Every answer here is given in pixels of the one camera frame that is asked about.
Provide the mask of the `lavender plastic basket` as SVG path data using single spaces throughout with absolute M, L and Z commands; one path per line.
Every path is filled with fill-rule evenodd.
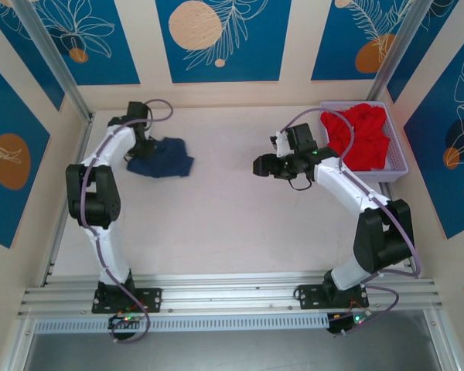
M 383 132 L 386 136 L 389 137 L 390 143 L 386 156 L 385 167 L 381 170 L 371 170 L 367 172 L 354 172 L 365 182 L 394 182 L 400 177 L 408 173 L 408 165 L 405 160 L 403 151 L 401 149 L 397 134 L 394 130 L 394 126 L 391 122 L 389 113 L 387 112 L 386 105 L 380 101 L 323 101 L 320 104 L 320 107 L 324 109 L 323 112 L 332 113 L 333 111 L 346 111 L 351 107 L 354 107 L 358 104 L 369 104 L 370 106 L 382 107 L 385 109 L 387 115 L 387 120 L 383 126 Z M 321 143 L 323 146 L 328 146 L 328 133 L 323 127 L 320 119 L 320 135 Z

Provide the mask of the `aluminium frame leg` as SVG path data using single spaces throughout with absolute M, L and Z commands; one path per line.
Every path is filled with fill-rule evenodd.
M 36 330 L 34 318 L 17 318 L 5 340 L 0 357 L 0 371 L 24 371 Z
M 464 371 L 464 352 L 443 309 L 423 311 L 441 371 Z

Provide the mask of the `blue poster with white leaves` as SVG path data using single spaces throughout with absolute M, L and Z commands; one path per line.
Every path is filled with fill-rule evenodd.
M 0 0 L 0 30 L 59 111 L 65 93 L 20 21 L 10 0 Z
M 438 81 L 438 95 L 464 105 L 464 0 L 433 0 L 387 84 L 393 107 L 413 111 Z

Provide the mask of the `blue poster, small orange circle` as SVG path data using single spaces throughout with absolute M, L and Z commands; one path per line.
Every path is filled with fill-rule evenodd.
M 140 84 L 115 0 L 35 0 L 32 6 L 77 85 Z

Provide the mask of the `grey metal sheet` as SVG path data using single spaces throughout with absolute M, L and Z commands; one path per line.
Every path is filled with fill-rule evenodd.
M 442 371 L 417 343 L 319 330 L 157 333 L 134 345 L 106 335 L 37 335 L 25 371 Z

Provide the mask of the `blue poster, dark circle, flower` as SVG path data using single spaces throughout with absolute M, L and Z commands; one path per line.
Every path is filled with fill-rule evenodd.
M 464 44 L 404 126 L 445 235 L 464 230 Z

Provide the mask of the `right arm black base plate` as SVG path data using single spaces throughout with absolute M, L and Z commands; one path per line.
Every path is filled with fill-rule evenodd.
M 349 309 L 351 305 L 368 308 L 370 305 L 366 289 L 359 285 L 341 291 L 322 284 L 304 284 L 294 290 L 293 296 L 301 309 Z

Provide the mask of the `aluminium frame post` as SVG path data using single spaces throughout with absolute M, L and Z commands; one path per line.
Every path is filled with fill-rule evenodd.
M 404 17 L 390 50 L 374 78 L 366 96 L 367 101 L 377 101 L 386 89 L 432 3 L 433 0 L 413 0 L 411 3 L 409 13 Z
M 89 122 L 92 112 L 82 97 L 63 57 L 29 0 L 10 0 L 20 22 L 31 37 L 63 92 L 82 119 Z

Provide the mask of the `wide aluminium mounting rail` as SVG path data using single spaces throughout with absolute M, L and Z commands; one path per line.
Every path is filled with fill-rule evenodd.
M 298 312 L 293 291 L 300 284 L 319 284 L 321 271 L 249 274 L 137 274 L 140 288 L 161 288 L 161 315 L 256 315 Z M 372 282 L 370 308 L 385 309 L 400 295 L 397 310 L 439 309 L 442 299 L 430 278 L 389 274 Z M 91 313 L 97 278 L 51 276 L 42 287 L 27 288 L 18 310 L 20 318 L 87 317 Z

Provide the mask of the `red t-shirt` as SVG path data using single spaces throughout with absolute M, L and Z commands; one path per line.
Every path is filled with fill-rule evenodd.
M 383 169 L 390 143 L 383 132 L 387 120 L 385 109 L 358 104 L 340 113 L 349 121 L 355 135 L 343 160 L 345 164 L 353 172 Z M 328 112 L 321 113 L 320 121 L 328 133 L 328 146 L 341 155 L 350 143 L 349 128 L 340 117 Z

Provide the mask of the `blue poster, fern, orange circle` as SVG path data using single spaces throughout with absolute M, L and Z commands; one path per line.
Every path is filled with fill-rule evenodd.
M 413 0 L 332 0 L 311 80 L 373 78 Z

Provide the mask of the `blue poster with beige circle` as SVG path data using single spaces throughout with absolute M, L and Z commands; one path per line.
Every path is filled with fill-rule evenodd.
M 292 0 L 155 0 L 171 80 L 275 82 Z

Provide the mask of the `blue poster, large orange circle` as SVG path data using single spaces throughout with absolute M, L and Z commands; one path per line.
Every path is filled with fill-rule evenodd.
M 49 132 L 0 74 L 0 245 L 11 248 Z

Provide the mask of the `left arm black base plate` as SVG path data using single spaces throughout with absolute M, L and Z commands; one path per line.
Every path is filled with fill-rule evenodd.
M 148 313 L 160 312 L 161 288 L 136 288 L 132 294 Z M 91 307 L 93 314 L 142 313 L 138 304 L 118 287 L 98 288 L 94 293 Z

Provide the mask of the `navy blue t-shirt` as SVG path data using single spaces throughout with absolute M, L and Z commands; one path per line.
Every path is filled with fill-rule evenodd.
M 143 148 L 146 153 L 129 156 L 129 172 L 154 179 L 189 176 L 194 158 L 187 154 L 181 138 L 150 138 Z

